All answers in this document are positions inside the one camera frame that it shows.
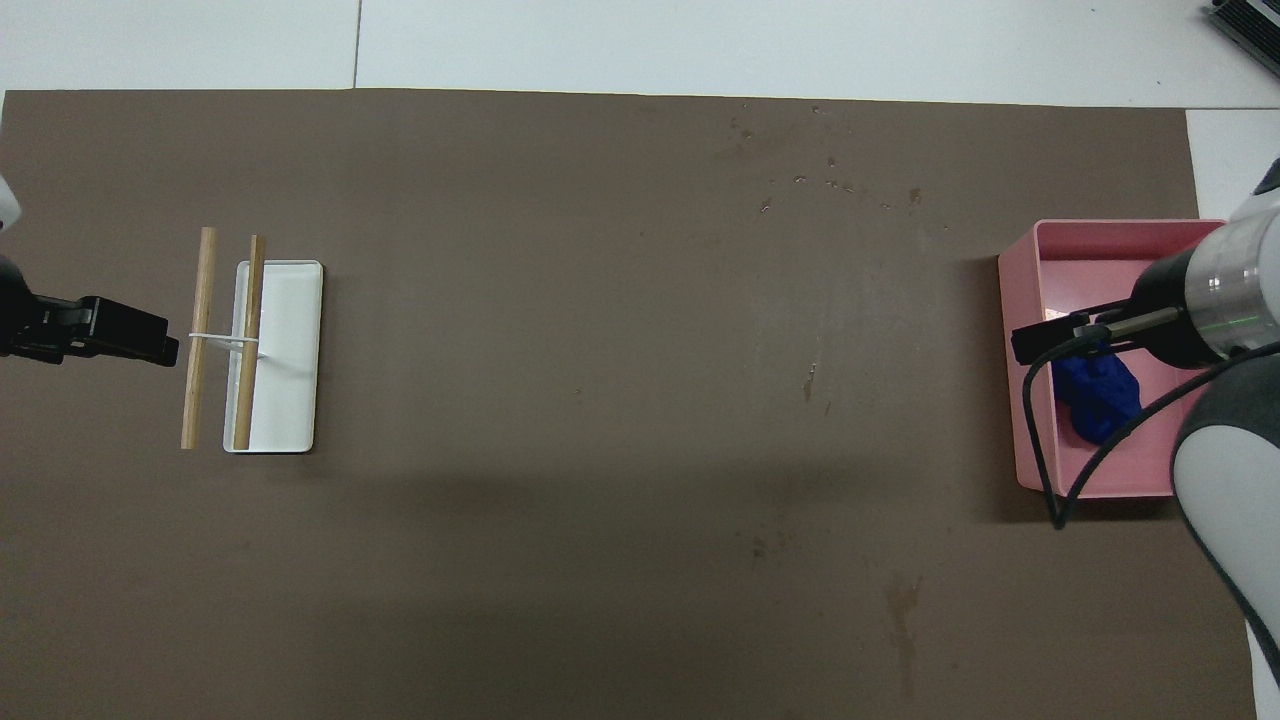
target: brown tabletop surface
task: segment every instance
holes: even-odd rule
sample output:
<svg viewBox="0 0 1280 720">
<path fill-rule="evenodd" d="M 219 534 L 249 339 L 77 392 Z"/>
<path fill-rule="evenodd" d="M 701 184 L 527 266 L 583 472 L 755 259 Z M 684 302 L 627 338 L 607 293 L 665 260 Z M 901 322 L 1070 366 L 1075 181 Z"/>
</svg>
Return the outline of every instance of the brown tabletop surface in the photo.
<svg viewBox="0 0 1280 720">
<path fill-rule="evenodd" d="M 250 233 L 326 268 L 308 455 L 221 451 L 225 354 L 186 454 L 186 352 L 0 360 L 3 716 L 1252 712 L 1176 505 L 1012 469 L 995 256 L 1194 217 L 1181 111 L 9 92 L 0 170 L 174 336 L 201 225 L 215 329 Z"/>
</svg>

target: stain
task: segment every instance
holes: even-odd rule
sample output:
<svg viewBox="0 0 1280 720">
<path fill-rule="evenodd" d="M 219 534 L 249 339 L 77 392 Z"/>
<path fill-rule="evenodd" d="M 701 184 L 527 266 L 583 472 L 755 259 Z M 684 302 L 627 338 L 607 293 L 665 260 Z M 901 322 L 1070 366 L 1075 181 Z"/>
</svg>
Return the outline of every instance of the stain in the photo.
<svg viewBox="0 0 1280 720">
<path fill-rule="evenodd" d="M 813 397 L 813 377 L 818 374 L 818 364 L 814 363 L 809 365 L 809 379 L 804 382 L 804 401 L 809 402 Z"/>
<path fill-rule="evenodd" d="M 893 621 L 893 633 L 890 642 L 897 648 L 897 666 L 902 675 L 902 697 L 915 694 L 915 633 L 908 628 L 911 611 L 920 603 L 920 583 L 923 578 L 916 578 L 915 583 L 908 585 L 901 578 L 884 585 L 884 602 L 888 606 L 890 620 Z"/>
</svg>

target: blue cloth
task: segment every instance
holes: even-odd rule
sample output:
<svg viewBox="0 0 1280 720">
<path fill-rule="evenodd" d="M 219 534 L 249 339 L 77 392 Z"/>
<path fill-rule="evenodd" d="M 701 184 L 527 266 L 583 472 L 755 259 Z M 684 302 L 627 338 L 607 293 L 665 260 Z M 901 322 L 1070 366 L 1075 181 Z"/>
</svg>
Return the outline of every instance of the blue cloth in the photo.
<svg viewBox="0 0 1280 720">
<path fill-rule="evenodd" d="M 1102 445 L 1142 413 L 1138 378 L 1115 355 L 1053 361 L 1053 395 L 1071 409 L 1071 427 Z"/>
</svg>

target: pink plastic container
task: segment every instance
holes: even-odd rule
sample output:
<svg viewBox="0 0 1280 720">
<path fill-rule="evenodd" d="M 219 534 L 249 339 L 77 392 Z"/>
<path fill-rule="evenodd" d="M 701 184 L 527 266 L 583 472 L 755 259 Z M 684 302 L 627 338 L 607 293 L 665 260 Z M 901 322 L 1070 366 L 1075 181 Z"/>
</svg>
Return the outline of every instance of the pink plastic container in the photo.
<svg viewBox="0 0 1280 720">
<path fill-rule="evenodd" d="M 1129 297 L 1134 281 L 1152 260 L 1194 247 L 1221 224 L 1222 220 L 1041 220 L 1000 255 L 1000 301 L 1019 484 L 1041 489 L 1023 416 L 1027 368 L 1014 360 L 1009 333 L 1060 313 Z M 1120 357 L 1138 378 L 1144 406 L 1196 374 L 1170 368 L 1146 350 Z M 1080 497 L 1172 495 L 1170 452 L 1194 400 L 1193 393 L 1165 409 L 1120 443 L 1098 466 Z M 1048 368 L 1036 379 L 1032 404 L 1053 491 L 1066 495 L 1097 446 L 1071 429 L 1066 407 L 1053 400 Z"/>
</svg>

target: black cable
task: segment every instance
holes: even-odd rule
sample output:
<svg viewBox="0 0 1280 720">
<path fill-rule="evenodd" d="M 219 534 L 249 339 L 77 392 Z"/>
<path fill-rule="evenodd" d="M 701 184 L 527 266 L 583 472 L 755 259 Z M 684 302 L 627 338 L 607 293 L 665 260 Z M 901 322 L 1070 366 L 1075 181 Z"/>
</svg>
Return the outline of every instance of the black cable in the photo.
<svg viewBox="0 0 1280 720">
<path fill-rule="evenodd" d="M 1102 332 L 1091 333 L 1093 328 L 1102 328 Z M 1272 342 L 1263 345 L 1262 347 L 1248 350 L 1233 355 L 1230 359 L 1213 365 L 1212 368 L 1204 370 L 1199 375 L 1187 380 L 1185 383 L 1175 387 L 1174 389 L 1160 396 L 1155 402 L 1142 409 L 1142 413 L 1134 415 L 1128 423 L 1121 425 L 1111 434 L 1105 443 L 1102 443 L 1098 450 L 1093 452 L 1089 461 L 1080 468 L 1080 473 L 1075 477 L 1075 482 L 1071 483 L 1071 488 L 1068 491 L 1066 497 L 1059 502 L 1057 496 L 1053 493 L 1052 484 L 1048 479 L 1048 470 L 1044 466 L 1044 451 L 1041 447 L 1039 432 L 1036 429 L 1034 410 L 1032 409 L 1032 380 L 1036 379 L 1036 373 L 1038 373 L 1044 365 L 1057 360 L 1060 357 L 1066 357 L 1074 352 L 1078 352 L 1083 347 L 1088 347 L 1091 343 L 1105 342 L 1106 338 L 1111 336 L 1111 331 L 1106 329 L 1105 325 L 1089 325 L 1082 331 L 1079 337 L 1071 338 L 1057 347 L 1050 350 L 1044 355 L 1036 359 L 1036 363 L 1027 372 L 1027 378 L 1023 380 L 1023 414 L 1027 416 L 1027 430 L 1032 439 L 1032 452 L 1036 455 L 1036 469 L 1041 477 L 1041 486 L 1044 488 L 1046 503 L 1048 505 L 1050 520 L 1053 523 L 1053 528 L 1061 530 L 1066 521 L 1071 516 L 1071 510 L 1075 507 L 1076 500 L 1080 497 L 1080 492 L 1084 491 L 1084 484 L 1089 482 L 1093 477 L 1093 471 L 1097 470 L 1098 465 L 1106 460 L 1107 455 L 1120 445 L 1124 438 L 1133 434 L 1139 425 L 1149 420 L 1156 413 L 1160 413 L 1165 407 L 1169 407 L 1174 402 L 1178 402 L 1185 397 L 1192 391 L 1206 386 L 1213 379 L 1216 379 L 1222 373 L 1235 368 L 1242 363 L 1247 363 L 1256 357 L 1263 357 L 1267 355 L 1275 355 L 1280 352 L 1280 342 Z"/>
<path fill-rule="evenodd" d="M 1044 466 L 1044 450 L 1041 447 L 1039 430 L 1036 428 L 1036 410 L 1032 407 L 1032 383 L 1036 375 L 1053 360 L 1075 355 L 1082 350 L 1088 350 L 1098 343 L 1111 340 L 1111 331 L 1106 325 L 1087 325 L 1080 329 L 1080 334 L 1059 343 L 1044 351 L 1027 368 L 1027 377 L 1023 378 L 1023 416 L 1027 419 L 1027 434 L 1030 436 L 1032 452 L 1036 455 L 1036 471 L 1039 473 L 1041 487 L 1044 491 L 1044 503 L 1048 507 L 1048 518 L 1055 528 L 1061 529 L 1066 524 L 1070 507 L 1060 505 L 1057 493 L 1048 479 L 1048 469 Z"/>
</svg>

